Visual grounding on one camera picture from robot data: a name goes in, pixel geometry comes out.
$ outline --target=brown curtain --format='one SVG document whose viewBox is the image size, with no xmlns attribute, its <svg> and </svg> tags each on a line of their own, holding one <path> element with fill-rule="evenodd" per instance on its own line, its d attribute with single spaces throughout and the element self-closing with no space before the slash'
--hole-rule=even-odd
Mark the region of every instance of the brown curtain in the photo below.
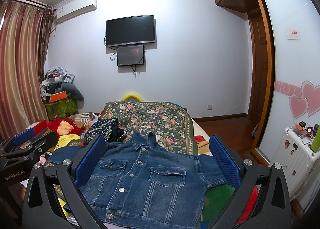
<svg viewBox="0 0 320 229">
<path fill-rule="evenodd" d="M 38 84 L 40 25 L 44 10 L 3 0 L 0 3 L 0 133 L 19 134 L 48 120 Z"/>
<path fill-rule="evenodd" d="M 54 20 L 54 7 L 48 5 L 42 17 L 39 37 L 38 79 L 39 85 L 44 81 L 44 63 L 48 51 L 49 33 Z"/>
</svg>

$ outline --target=floral blanket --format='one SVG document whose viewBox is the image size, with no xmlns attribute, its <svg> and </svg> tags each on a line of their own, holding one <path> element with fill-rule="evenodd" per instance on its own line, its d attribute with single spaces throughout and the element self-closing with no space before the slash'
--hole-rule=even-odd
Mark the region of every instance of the floral blanket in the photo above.
<svg viewBox="0 0 320 229">
<path fill-rule="evenodd" d="M 167 151 L 197 155 L 193 140 L 193 123 L 180 106 L 168 102 L 114 101 L 107 103 L 101 119 L 117 117 L 126 132 L 124 142 L 133 132 L 156 135 L 156 141 Z"/>
</svg>

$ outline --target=heart decal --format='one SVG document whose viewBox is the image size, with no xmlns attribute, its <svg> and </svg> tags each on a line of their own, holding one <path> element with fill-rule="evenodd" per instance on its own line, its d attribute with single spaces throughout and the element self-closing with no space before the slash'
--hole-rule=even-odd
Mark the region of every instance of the heart decal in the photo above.
<svg viewBox="0 0 320 229">
<path fill-rule="evenodd" d="M 308 100 L 308 116 L 320 110 L 320 86 L 313 87 L 310 81 L 305 81 L 301 86 L 301 95 Z"/>
<path fill-rule="evenodd" d="M 293 118 L 297 119 L 303 116 L 308 110 L 308 101 L 305 98 L 298 98 L 298 95 L 292 94 L 289 97 L 289 106 L 293 114 Z"/>
</svg>

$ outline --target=white suitcase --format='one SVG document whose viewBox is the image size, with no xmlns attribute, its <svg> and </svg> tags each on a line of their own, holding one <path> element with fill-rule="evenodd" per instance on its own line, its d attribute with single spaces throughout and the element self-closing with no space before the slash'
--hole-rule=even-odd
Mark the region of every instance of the white suitcase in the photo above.
<svg viewBox="0 0 320 229">
<path fill-rule="evenodd" d="M 292 127 L 288 127 L 284 130 L 277 151 L 270 162 L 269 166 L 275 162 L 281 164 L 289 189 L 290 201 L 300 193 L 319 160 L 320 152 L 313 152 L 310 145 L 311 143 L 304 144 L 301 138 L 293 132 Z"/>
</svg>

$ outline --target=silver screw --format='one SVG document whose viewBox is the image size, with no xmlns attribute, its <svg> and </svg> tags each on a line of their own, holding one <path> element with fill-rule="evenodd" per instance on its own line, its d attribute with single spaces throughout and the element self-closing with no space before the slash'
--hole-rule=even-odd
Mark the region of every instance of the silver screw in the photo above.
<svg viewBox="0 0 320 229">
<path fill-rule="evenodd" d="M 252 160 L 245 159 L 245 160 L 244 160 L 244 163 L 245 163 L 245 165 L 247 165 L 247 166 L 251 166 L 251 165 L 252 165 Z"/>
<path fill-rule="evenodd" d="M 40 166 L 41 166 L 41 163 L 37 162 L 35 165 L 33 165 L 33 168 L 38 169 L 38 168 L 40 168 Z"/>
<path fill-rule="evenodd" d="M 69 159 L 65 159 L 62 164 L 65 165 L 65 166 L 68 166 L 69 164 L 71 163 L 71 160 Z"/>
<path fill-rule="evenodd" d="M 275 163 L 275 168 L 278 169 L 278 170 L 281 169 L 281 164 L 276 162 Z"/>
</svg>

